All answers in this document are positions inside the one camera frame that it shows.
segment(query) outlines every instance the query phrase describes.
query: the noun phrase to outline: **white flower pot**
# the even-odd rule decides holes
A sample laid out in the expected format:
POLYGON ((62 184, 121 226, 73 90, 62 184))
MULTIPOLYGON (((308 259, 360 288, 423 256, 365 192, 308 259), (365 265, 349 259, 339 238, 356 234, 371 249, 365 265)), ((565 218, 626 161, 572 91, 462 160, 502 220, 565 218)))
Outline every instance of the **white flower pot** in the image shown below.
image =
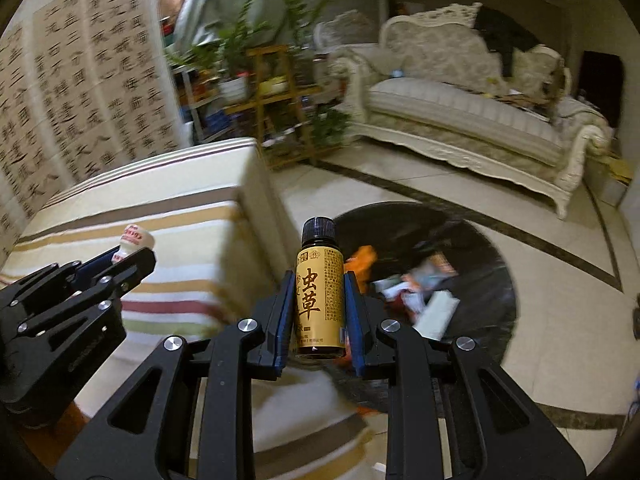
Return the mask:
POLYGON ((249 81, 247 76, 219 83, 220 93, 229 105, 246 101, 249 98, 249 81))

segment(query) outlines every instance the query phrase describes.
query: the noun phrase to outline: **sofa backrest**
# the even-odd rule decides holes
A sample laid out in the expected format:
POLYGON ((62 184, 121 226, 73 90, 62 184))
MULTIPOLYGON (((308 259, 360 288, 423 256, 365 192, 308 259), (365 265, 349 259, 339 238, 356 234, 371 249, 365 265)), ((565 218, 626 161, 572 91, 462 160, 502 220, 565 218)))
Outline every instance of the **sofa backrest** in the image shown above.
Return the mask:
POLYGON ((452 4, 442 9, 396 16, 380 31, 380 46, 401 56, 407 77, 428 78, 479 92, 505 95, 516 89, 545 97, 543 84, 562 65, 561 56, 543 45, 527 52, 515 50, 513 77, 502 77, 502 59, 489 52, 473 29, 481 4, 452 4))

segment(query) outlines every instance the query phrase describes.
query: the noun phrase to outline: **ornate cream sofa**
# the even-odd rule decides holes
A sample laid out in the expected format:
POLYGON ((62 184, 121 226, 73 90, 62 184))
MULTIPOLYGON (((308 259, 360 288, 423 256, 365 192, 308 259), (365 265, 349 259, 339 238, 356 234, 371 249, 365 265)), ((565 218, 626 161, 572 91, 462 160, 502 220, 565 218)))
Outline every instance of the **ornate cream sofa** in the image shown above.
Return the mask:
POLYGON ((585 153, 606 148, 611 130, 596 110, 565 96, 570 75, 550 48, 516 50, 513 77, 503 78, 500 55, 473 29, 480 6, 397 16, 378 44, 337 48, 332 73, 348 79, 340 108, 351 114, 355 135, 545 194, 564 219, 585 153), (391 78, 395 69, 404 77, 391 78), (545 100, 550 122, 480 94, 511 89, 545 100))

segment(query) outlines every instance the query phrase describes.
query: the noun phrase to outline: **black bottle cap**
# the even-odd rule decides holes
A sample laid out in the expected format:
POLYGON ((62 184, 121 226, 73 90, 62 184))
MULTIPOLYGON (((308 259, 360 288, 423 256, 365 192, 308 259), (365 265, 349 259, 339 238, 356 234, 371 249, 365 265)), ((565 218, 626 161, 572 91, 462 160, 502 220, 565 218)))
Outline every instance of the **black bottle cap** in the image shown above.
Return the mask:
POLYGON ((335 224, 330 218, 314 216, 302 227, 302 245, 314 238, 330 238, 335 240, 335 224))

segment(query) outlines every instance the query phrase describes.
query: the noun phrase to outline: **metal bolt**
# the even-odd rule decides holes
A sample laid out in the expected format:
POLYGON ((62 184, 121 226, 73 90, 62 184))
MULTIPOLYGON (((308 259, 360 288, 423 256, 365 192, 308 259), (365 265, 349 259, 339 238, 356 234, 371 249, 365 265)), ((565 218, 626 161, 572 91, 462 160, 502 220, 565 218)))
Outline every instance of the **metal bolt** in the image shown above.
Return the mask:
POLYGON ((382 323, 380 323, 382 330, 385 332, 397 332, 400 330, 400 323, 395 319, 385 319, 382 323))
POLYGON ((247 319, 241 319, 238 321, 238 328, 243 332, 251 332, 258 327, 258 322, 255 319, 248 317, 247 319))
POLYGON ((164 340, 164 348, 169 352, 173 352, 182 346, 182 338, 177 335, 172 335, 164 340))
POLYGON ((463 336, 456 339, 456 345, 458 345, 458 348, 461 350, 469 351, 476 347, 476 342, 470 337, 463 336))

